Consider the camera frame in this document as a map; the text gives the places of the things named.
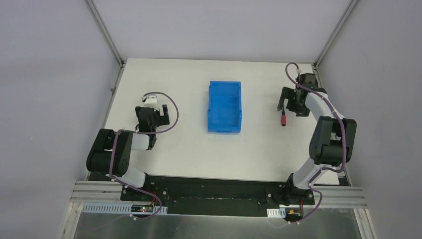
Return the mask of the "red handled screwdriver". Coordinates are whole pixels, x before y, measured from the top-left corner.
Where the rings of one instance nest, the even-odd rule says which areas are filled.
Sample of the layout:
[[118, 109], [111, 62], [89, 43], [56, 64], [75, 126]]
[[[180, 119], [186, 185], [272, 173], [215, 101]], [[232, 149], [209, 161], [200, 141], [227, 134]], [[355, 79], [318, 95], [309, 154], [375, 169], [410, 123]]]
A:
[[282, 115], [281, 115], [281, 126], [286, 126], [287, 124], [287, 118], [286, 118], [286, 113], [284, 110], [282, 110]]

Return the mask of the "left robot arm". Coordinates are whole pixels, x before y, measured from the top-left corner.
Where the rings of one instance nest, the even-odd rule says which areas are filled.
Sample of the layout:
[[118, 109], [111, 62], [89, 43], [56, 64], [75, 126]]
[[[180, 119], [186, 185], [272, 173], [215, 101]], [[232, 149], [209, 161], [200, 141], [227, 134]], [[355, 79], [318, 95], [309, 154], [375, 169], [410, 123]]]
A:
[[162, 109], [163, 114], [153, 107], [135, 107], [140, 134], [128, 130], [118, 133], [113, 129], [100, 129], [87, 157], [87, 170], [112, 176], [124, 185], [142, 188], [147, 174], [130, 164], [131, 152], [152, 150], [157, 140], [157, 127], [170, 124], [168, 106], [163, 105]]

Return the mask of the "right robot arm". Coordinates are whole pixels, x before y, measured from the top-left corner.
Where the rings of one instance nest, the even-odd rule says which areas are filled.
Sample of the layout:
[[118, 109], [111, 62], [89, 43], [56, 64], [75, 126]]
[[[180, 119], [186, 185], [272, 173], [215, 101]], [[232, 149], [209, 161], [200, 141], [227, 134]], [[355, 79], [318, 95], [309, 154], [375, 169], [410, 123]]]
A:
[[299, 74], [295, 88], [284, 87], [277, 110], [281, 125], [286, 126], [286, 110], [298, 117], [310, 114], [316, 127], [309, 144], [309, 157], [302, 167], [292, 173], [272, 199], [281, 205], [303, 203], [313, 199], [312, 186], [325, 172], [343, 170], [350, 161], [357, 123], [340, 114], [330, 102], [325, 89], [320, 88], [315, 74]]

